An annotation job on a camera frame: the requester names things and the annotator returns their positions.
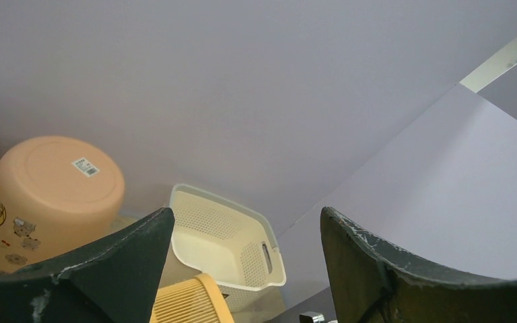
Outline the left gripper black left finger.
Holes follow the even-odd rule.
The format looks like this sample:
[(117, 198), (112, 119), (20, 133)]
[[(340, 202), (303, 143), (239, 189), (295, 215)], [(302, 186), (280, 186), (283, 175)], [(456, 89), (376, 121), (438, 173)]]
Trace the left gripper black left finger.
[(161, 208), (60, 256), (0, 273), (0, 322), (149, 322), (174, 229)]

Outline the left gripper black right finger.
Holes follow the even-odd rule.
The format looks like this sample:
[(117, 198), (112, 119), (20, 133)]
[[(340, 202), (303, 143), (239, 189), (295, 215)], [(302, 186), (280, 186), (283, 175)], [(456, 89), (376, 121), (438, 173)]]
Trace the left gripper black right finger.
[(320, 233), (339, 322), (517, 322), (517, 280), (432, 262), (332, 207)]

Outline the yellow mesh bin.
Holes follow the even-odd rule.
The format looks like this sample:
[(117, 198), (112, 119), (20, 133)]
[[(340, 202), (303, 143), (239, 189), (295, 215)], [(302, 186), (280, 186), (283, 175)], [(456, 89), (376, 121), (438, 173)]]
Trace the yellow mesh bin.
[(233, 323), (233, 316), (214, 279), (205, 273), (159, 288), (150, 323)]

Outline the white perforated storage basket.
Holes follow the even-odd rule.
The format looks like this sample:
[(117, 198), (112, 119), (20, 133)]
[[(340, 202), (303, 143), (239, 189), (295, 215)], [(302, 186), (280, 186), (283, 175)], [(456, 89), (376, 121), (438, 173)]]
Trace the white perforated storage basket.
[(239, 312), (286, 284), (279, 244), (260, 213), (188, 184), (173, 187), (169, 207), (175, 224), (163, 286), (208, 274)]

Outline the orange bin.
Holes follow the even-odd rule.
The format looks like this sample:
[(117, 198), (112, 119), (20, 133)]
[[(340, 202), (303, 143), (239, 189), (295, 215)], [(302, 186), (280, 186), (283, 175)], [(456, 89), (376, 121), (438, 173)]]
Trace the orange bin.
[(125, 179), (102, 150), (69, 137), (23, 141), (0, 159), (0, 273), (102, 238)]

